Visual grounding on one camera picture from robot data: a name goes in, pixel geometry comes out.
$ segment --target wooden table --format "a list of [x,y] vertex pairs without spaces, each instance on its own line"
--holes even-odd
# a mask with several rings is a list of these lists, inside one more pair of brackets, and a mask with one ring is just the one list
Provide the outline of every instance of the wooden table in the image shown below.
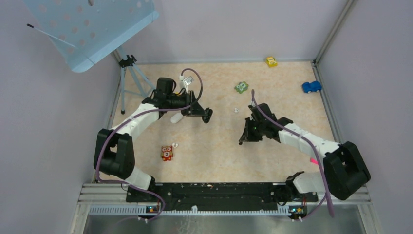
[[[175,112],[167,113],[134,142],[136,165],[155,177],[157,182],[285,181],[298,171],[317,171],[318,166],[310,163],[310,157],[274,140],[265,138],[261,142],[238,145],[244,119],[251,114],[248,109],[251,89],[255,89],[257,102],[267,103],[277,118],[287,117],[308,131],[333,140],[320,94],[305,94],[301,89],[303,82],[315,80],[310,62],[280,62],[274,68],[268,68],[264,62],[139,67],[154,84],[159,77],[178,81],[184,68],[195,69],[204,83],[200,104],[214,111],[208,124],[204,124],[200,117],[184,117],[172,124],[170,117]],[[189,89],[198,93],[199,82],[195,74],[188,71],[184,75],[195,78]],[[242,94],[234,90],[240,81],[249,84],[249,89]],[[138,92],[129,74],[125,87]],[[142,100],[140,96],[125,94],[126,113],[120,114],[119,100],[113,125],[133,113]],[[173,149],[173,160],[164,162],[161,146],[173,142],[179,144]]]

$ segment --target gray wall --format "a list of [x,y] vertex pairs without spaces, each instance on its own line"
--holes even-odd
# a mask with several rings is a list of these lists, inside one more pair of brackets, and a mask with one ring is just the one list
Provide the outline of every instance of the gray wall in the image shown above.
[[321,62],[344,139],[359,147],[384,233],[411,233],[413,1],[358,1]]
[[154,0],[125,44],[139,63],[310,60],[347,0]]
[[63,234],[93,174],[119,81],[105,58],[76,74],[19,0],[0,2],[0,233]]

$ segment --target yellow toy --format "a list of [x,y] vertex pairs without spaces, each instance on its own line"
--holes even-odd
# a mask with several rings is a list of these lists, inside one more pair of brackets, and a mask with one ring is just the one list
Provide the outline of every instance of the yellow toy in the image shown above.
[[268,65],[268,67],[276,67],[278,65],[274,57],[272,56],[267,57],[265,59],[265,63]]

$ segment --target toy car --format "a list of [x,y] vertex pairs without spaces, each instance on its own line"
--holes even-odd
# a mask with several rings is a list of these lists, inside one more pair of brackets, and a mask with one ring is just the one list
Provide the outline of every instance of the toy car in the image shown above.
[[269,56],[265,59],[265,63],[268,65],[268,67],[275,67],[277,66],[277,62],[275,61],[274,57]]
[[302,90],[305,93],[311,93],[311,92],[320,92],[320,90],[322,89],[322,86],[320,84],[320,82],[318,81],[313,81],[313,82],[305,82],[304,84],[302,84]]

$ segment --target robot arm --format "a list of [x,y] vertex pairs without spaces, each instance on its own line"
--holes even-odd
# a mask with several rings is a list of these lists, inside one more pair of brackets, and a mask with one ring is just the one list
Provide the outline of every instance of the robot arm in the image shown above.
[[[322,160],[329,191],[341,200],[347,199],[370,180],[370,173],[355,144],[348,141],[339,144],[322,139],[300,128],[290,119],[285,117],[277,119],[267,104],[259,105],[260,109],[272,120],[284,128],[297,132],[299,136],[296,136],[271,123],[258,111],[256,106],[249,105],[248,107],[252,114],[250,118],[245,119],[244,132],[239,140],[240,145],[243,142],[258,142],[263,139],[263,136],[266,136],[279,143],[293,146],[306,155],[315,158],[313,149],[302,137],[309,139]],[[299,172],[290,176],[287,179],[288,182],[292,182],[296,192],[300,194],[325,192],[319,172]]]
[[[181,114],[192,117],[199,116],[202,117],[204,123],[209,122],[213,113],[212,110],[209,108],[204,110],[201,105],[196,102],[193,91],[184,91],[181,94],[173,93],[174,85],[176,85],[175,82],[170,78],[158,79],[156,90],[153,91],[150,97],[142,101],[142,104],[139,105],[138,109],[132,115],[123,121],[123,123],[125,121],[129,122],[119,129],[110,139],[100,163],[101,172],[117,176],[129,184],[147,190],[154,179],[135,166],[133,141],[135,141],[151,123],[160,119],[169,109],[190,106],[182,110]],[[139,113],[161,109],[164,111],[153,111],[134,118],[134,116],[137,116]],[[99,131],[94,155],[95,169],[104,142],[117,127],[118,125],[110,130],[102,129]]]

